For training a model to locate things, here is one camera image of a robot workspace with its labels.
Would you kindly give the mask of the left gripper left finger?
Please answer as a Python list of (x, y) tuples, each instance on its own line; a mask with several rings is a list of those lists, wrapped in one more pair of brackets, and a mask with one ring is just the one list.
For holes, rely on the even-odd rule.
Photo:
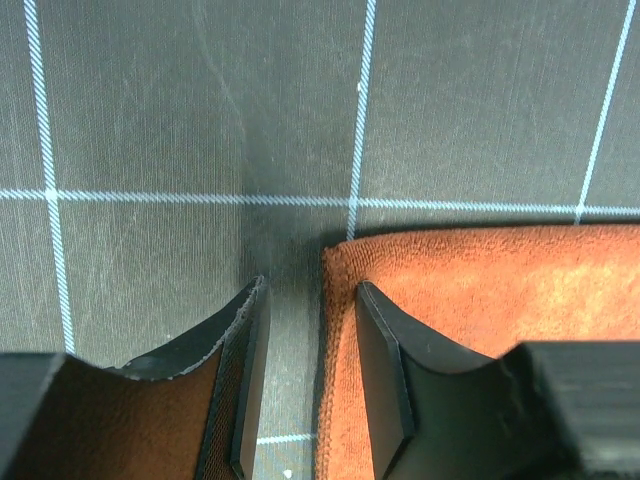
[(268, 286), (124, 366), (1, 356), (5, 479), (249, 479), (270, 330)]

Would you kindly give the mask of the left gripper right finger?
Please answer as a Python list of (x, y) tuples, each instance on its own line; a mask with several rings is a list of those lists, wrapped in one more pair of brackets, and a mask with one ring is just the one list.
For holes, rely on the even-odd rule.
[(527, 341), (490, 358), (370, 282), (356, 328), (378, 479), (635, 479), (639, 345)]

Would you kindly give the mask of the brown towel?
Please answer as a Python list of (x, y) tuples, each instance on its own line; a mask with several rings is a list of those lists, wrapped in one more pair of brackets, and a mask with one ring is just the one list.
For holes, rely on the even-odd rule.
[(316, 475), (374, 475), (356, 335), (356, 288), (374, 283), (445, 336), (496, 356), (521, 340), (635, 340), (632, 224), (441, 229), (370, 236), (323, 254), (327, 324)]

